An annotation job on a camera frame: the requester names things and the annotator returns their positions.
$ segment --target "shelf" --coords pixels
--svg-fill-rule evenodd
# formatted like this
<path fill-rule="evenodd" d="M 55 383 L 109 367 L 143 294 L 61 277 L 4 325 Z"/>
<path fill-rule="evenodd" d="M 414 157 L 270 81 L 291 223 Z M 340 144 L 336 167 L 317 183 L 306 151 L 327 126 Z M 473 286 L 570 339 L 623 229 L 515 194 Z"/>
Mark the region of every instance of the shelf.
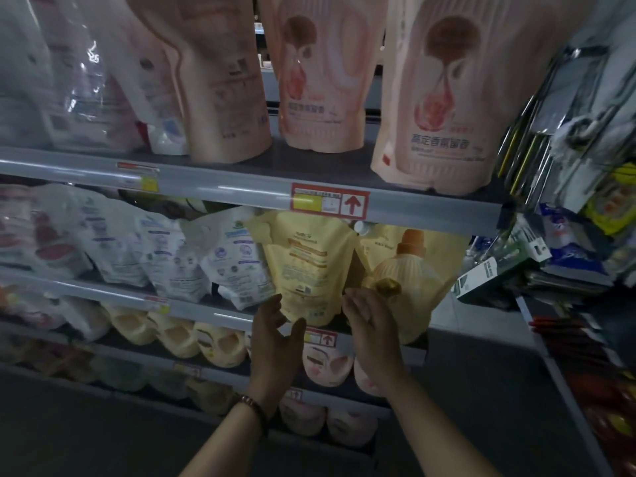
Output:
<path fill-rule="evenodd" d="M 372 154 L 373 142 L 345 154 L 321 154 L 293 149 L 275 137 L 259 157 L 203 167 L 187 157 L 0 147 L 0 173 L 124 189 L 156 184 L 158 192 L 171 196 L 285 210 L 290 209 L 292 183 L 353 189 L 369 193 L 369 221 L 464 235 L 494 236 L 512 216 L 504 207 L 510 198 L 497 178 L 469 196 L 440 196 L 385 183 L 371 171 Z"/>
<path fill-rule="evenodd" d="M 207 295 L 200 303 L 188 303 L 178 299 L 158 300 L 151 286 L 133 288 L 120 284 L 108 284 L 103 282 L 98 272 L 87 273 L 79 279 L 50 280 L 30 270 L 0 266 L 0 281 L 41 292 L 51 291 L 59 296 L 83 297 L 145 311 L 156 311 L 161 305 L 162 310 L 168 311 L 170 316 L 241 331 L 251 331 L 252 320 L 256 313 L 256 307 L 239 311 L 233 304 L 218 295 Z M 288 335 L 291 332 L 291 324 L 285 324 L 281 332 Z M 336 316 L 328 326 L 310 328 L 305 334 L 305 341 L 318 345 L 324 343 L 322 346 L 333 346 L 344 355 L 354 354 L 351 329 L 342 315 Z M 404 363 L 409 366 L 424 365 L 427 347 L 425 335 L 414 344 L 402 346 Z"/>
<path fill-rule="evenodd" d="M 518 296 L 516 298 L 517 305 L 519 305 L 519 310 L 523 316 L 523 319 L 526 322 L 531 322 L 533 320 L 532 315 L 541 315 L 548 316 L 552 313 L 547 313 L 552 309 L 549 304 L 541 303 L 534 298 L 526 297 L 526 296 Z M 579 404 L 576 402 L 574 398 L 574 394 L 570 390 L 565 378 L 563 377 L 563 373 L 559 368 L 556 360 L 554 360 L 550 353 L 548 353 L 548 349 L 546 348 L 543 338 L 535 332 L 532 332 L 532 336 L 535 341 L 535 345 L 537 347 L 537 352 L 543 358 L 544 363 L 546 364 L 546 368 L 552 377 L 553 382 L 555 383 L 559 393 L 561 393 L 561 398 L 563 399 L 565 406 L 570 412 L 570 416 L 574 421 L 574 425 L 576 425 L 581 437 L 583 438 L 583 442 L 585 447 L 588 449 L 590 457 L 594 462 L 594 465 L 599 472 L 601 477 L 614 477 L 614 472 L 611 466 L 608 463 L 603 450 L 601 449 L 598 440 L 596 439 L 594 433 L 592 432 L 592 428 L 588 424 L 583 411 L 579 407 Z"/>
<path fill-rule="evenodd" d="M 216 417 L 215 415 L 209 415 L 197 409 L 194 404 L 189 404 L 186 401 L 171 401 L 166 397 L 163 397 L 152 388 L 146 386 L 144 390 L 139 393 L 124 393 L 120 391 L 112 390 L 106 385 L 101 384 L 82 384 L 79 382 L 73 382 L 65 380 L 63 378 L 47 377 L 42 373 L 34 371 L 32 369 L 24 368 L 22 366 L 14 366 L 0 362 L 0 371 L 4 373 L 11 373 L 13 375 L 19 375 L 20 377 L 26 377 L 33 380 L 39 380 L 58 387 L 62 387 L 68 390 L 79 391 L 88 393 L 104 399 L 114 399 L 134 403 L 136 405 L 145 406 L 155 410 L 170 413 L 178 417 L 189 418 L 191 420 L 198 420 L 200 422 L 217 426 L 221 423 L 223 417 Z M 323 431 L 313 438 L 306 438 L 300 435 L 289 432 L 282 423 L 279 417 L 274 418 L 271 423 L 270 431 L 267 439 L 270 441 L 282 443 L 285 445 L 295 445 L 298 447 L 304 447 L 311 450 L 316 450 L 321 453 L 344 457 L 348 460 L 360 460 L 361 462 L 370 462 L 373 457 L 373 450 L 375 448 L 375 439 L 366 445 L 363 449 L 349 449 L 333 442 L 327 430 Z"/>
<path fill-rule="evenodd" d="M 246 390 L 249 383 L 250 363 L 248 359 L 235 368 L 217 368 L 201 354 L 194 358 L 178 359 L 163 348 L 159 342 L 137 346 L 115 330 L 92 343 L 77 338 L 75 331 L 67 326 L 55 331 L 43 331 L 31 328 L 19 320 L 0 320 L 0 331 L 58 344 L 73 345 L 97 355 L 132 361 L 141 365 L 180 371 L 211 382 L 230 385 L 239 392 Z M 342 385 L 333 388 L 315 384 L 306 376 L 305 371 L 300 371 L 294 379 L 292 388 L 288 391 L 288 396 L 312 405 L 364 413 L 378 418 L 388 418 L 391 415 L 391 408 L 385 399 L 372 397 L 357 387 L 353 371 Z"/>

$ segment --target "floor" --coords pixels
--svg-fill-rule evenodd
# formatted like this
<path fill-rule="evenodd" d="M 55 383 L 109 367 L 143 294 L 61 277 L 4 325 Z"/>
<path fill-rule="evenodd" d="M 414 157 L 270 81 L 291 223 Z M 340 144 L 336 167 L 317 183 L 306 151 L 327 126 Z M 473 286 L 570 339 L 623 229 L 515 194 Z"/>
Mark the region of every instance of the floor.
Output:
<path fill-rule="evenodd" d="M 431 351 L 418 376 L 504 475 L 596 475 L 536 354 L 522 344 L 496 342 L 509 338 L 496 331 L 484 330 L 475 338 L 439 326 L 429 330 Z M 0 462 L 6 476 L 175 476 L 211 432 L 200 422 L 22 377 L 0 374 L 0 388 Z M 377 459 L 372 471 L 263 443 L 252 475 L 421 475 L 394 420 L 380 427 Z"/>

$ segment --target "person's right hand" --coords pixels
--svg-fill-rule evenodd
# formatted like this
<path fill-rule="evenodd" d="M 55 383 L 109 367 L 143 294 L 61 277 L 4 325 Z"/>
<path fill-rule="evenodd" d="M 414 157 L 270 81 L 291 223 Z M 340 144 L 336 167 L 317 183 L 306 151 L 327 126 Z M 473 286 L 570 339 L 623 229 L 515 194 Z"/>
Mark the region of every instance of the person's right hand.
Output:
<path fill-rule="evenodd" d="M 386 393 L 406 373 L 391 310 L 382 296 L 367 288 L 347 288 L 342 310 L 354 335 L 356 358 L 371 381 Z"/>

